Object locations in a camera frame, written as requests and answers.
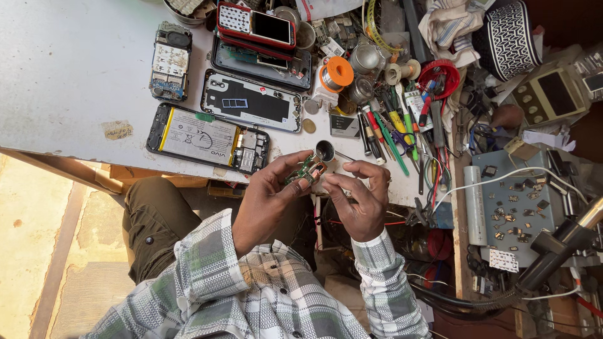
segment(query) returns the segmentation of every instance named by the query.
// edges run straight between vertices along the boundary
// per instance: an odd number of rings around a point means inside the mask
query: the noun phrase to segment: pants pocket
[[[134,251],[134,262],[129,276],[134,283],[155,278],[174,262],[174,244],[178,237],[161,221],[161,216],[150,205],[148,211],[138,210],[131,216],[128,246]]]

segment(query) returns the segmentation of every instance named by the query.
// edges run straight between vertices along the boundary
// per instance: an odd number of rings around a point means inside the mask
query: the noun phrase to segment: man's hand
[[[310,193],[310,183],[298,179],[281,189],[280,184],[298,163],[312,155],[312,150],[280,156],[251,176],[239,213],[232,225],[232,238],[240,258],[274,232],[282,220],[287,204]]]
[[[352,239],[357,242],[373,240],[383,232],[389,202],[387,187],[390,172],[363,160],[347,162],[343,169],[352,172],[355,177],[368,178],[370,188],[359,179],[343,174],[325,174],[323,187],[329,192],[339,218]],[[350,191],[358,204],[351,204],[342,188]]]

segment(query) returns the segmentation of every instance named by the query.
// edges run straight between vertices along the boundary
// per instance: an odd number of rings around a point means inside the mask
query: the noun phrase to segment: checkered shirt
[[[368,338],[282,242],[237,260],[231,213],[204,220],[175,245],[174,263],[136,286],[82,338]],[[387,232],[352,246],[373,334],[430,338]]]

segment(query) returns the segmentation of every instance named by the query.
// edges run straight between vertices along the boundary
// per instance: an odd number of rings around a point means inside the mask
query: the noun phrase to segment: plaid shirt sleeve
[[[175,245],[173,264],[141,282],[82,338],[172,338],[204,302],[246,290],[231,213],[225,209],[204,220]]]
[[[394,250],[387,231],[368,242],[352,240],[352,247],[373,334],[378,338],[431,338],[406,280],[404,257]]]

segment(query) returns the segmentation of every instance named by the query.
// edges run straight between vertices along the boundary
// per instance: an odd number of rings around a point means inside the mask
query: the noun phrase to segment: knee
[[[168,179],[164,177],[146,177],[138,180],[130,187],[126,199],[128,202],[140,200],[155,200],[156,198],[169,196],[170,193],[177,192],[178,189]]]

